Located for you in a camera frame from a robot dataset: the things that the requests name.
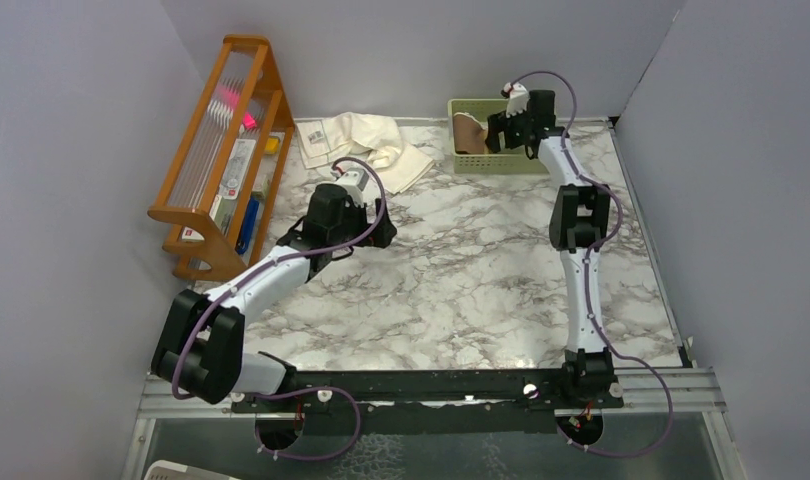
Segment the yellow brown bear towel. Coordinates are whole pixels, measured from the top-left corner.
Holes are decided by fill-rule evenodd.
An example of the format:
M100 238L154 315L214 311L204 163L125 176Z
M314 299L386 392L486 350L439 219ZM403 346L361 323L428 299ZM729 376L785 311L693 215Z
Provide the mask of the yellow brown bear towel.
M458 155L485 155L490 150L486 139L487 128L466 112L456 112L451 121L452 143Z

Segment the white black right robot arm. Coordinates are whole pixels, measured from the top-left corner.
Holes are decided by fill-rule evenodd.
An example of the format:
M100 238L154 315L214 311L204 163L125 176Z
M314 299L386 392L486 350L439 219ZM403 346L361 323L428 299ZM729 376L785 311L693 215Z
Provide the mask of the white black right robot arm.
M487 150L521 148L527 158L544 165L557 185L548 236L560 255L568 303L564 374L557 384L566 404L581 407L607 393L614 382L613 358L597 331L600 247L608 233L611 196L590 182L568 130L557 125L553 91L514 83L503 87L502 96L505 110L487 120Z

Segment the cream white towel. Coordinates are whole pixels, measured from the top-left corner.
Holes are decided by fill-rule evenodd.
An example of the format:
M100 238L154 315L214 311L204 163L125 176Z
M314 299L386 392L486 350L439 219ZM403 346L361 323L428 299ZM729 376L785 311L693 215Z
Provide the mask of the cream white towel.
M307 169L353 156L366 161L393 195L412 187L434 164L403 138L396 121L387 116L347 112L300 122L297 137Z

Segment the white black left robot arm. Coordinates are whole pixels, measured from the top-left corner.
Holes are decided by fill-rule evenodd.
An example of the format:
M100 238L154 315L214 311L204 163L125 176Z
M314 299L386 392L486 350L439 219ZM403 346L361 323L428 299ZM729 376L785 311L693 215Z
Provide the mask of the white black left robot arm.
M245 352L248 318L355 249L388 247L396 233L384 197L376 199L369 221L359 188L319 185L307 213L263 260L206 293L185 289L174 297L151 360L152 374L167 381L179 400L216 404L231 394L257 394L271 410L287 408L296 387L291 367L271 354Z

